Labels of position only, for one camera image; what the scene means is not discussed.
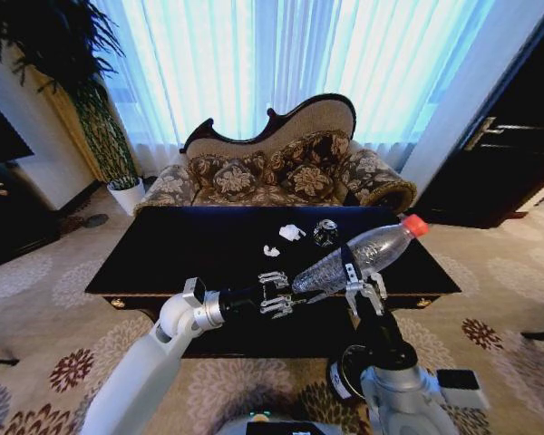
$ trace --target potted plant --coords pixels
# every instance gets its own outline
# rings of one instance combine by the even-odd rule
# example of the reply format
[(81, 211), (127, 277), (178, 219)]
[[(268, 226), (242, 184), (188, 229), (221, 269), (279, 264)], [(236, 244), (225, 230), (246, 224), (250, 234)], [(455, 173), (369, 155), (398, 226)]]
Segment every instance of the potted plant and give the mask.
[(46, 87), (67, 92), (107, 188), (131, 214), (143, 186), (102, 84), (102, 74), (114, 70), (96, 54), (122, 54), (108, 17), (88, 0), (0, 0), (0, 61), (4, 45), (21, 53), (13, 69), (21, 84), (32, 65), (50, 78), (39, 92)]

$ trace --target white plant pot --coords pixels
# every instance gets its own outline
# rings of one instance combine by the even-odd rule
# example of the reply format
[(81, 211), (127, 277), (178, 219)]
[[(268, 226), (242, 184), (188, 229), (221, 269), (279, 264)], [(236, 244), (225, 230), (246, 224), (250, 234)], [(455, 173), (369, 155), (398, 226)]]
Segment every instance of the white plant pot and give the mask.
[(125, 213), (129, 216), (133, 216), (133, 209), (141, 201), (143, 195), (145, 195), (145, 189), (141, 179), (138, 179), (139, 183), (133, 188), (127, 188), (125, 190), (113, 190), (109, 185), (107, 189), (111, 192), (115, 200), (121, 205)]

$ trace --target plastic bottle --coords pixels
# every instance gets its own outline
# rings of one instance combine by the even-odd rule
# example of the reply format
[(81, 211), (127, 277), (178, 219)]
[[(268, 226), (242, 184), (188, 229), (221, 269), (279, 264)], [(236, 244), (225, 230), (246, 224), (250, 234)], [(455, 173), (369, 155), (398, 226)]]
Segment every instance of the plastic bottle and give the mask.
[[(410, 215), (401, 224), (365, 231), (347, 242), (363, 278), (385, 269), (395, 261), (414, 238), (427, 233), (427, 224), (417, 215)], [(346, 275), (338, 248), (294, 278), (294, 293), (322, 290), (336, 293), (346, 287)]]

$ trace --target patterned carpet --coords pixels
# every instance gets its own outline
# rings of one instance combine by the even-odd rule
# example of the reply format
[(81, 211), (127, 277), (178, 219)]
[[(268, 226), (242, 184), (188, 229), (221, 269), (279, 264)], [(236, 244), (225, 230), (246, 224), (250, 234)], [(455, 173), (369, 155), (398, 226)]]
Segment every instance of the patterned carpet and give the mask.
[[(151, 326), (83, 289), (131, 219), (105, 189), (62, 225), (65, 236), (0, 266), (0, 434), (76, 433), (90, 399)], [(461, 287), (395, 315), (430, 369), (471, 367), (492, 408), (449, 409), (465, 434), (544, 434), (544, 203), (521, 220), (478, 230), (433, 226), (423, 243)], [(253, 408), (369, 433), (365, 410), (337, 403), (323, 360), (185, 360), (149, 434), (210, 434)]]

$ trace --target curtain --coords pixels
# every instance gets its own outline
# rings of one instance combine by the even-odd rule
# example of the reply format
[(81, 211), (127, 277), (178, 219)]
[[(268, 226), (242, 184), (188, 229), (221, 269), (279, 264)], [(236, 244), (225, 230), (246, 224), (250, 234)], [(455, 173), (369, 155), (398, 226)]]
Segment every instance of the curtain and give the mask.
[(321, 92), (401, 169), (493, 0), (95, 0), (125, 53), (105, 78), (144, 171), (207, 118), (233, 139)]
[[(41, 86), (46, 86), (46, 84), (51, 80), (50, 77), (42, 74), (34, 67), (29, 68), (29, 71), (36, 80), (39, 88)], [(53, 111), (61, 121), (61, 124), (66, 128), (69, 138), (73, 142), (76, 149), (83, 156), (84, 161), (91, 170), (93, 176), (99, 181), (109, 181), (102, 175), (97, 159), (92, 155), (91, 148), (87, 143), (87, 139), (84, 137), (83, 127), (79, 121), (76, 109), (74, 108), (74, 104), (68, 94), (61, 86), (57, 87), (56, 92), (53, 92), (51, 87), (48, 86), (44, 88), (43, 96), (53, 108)]]

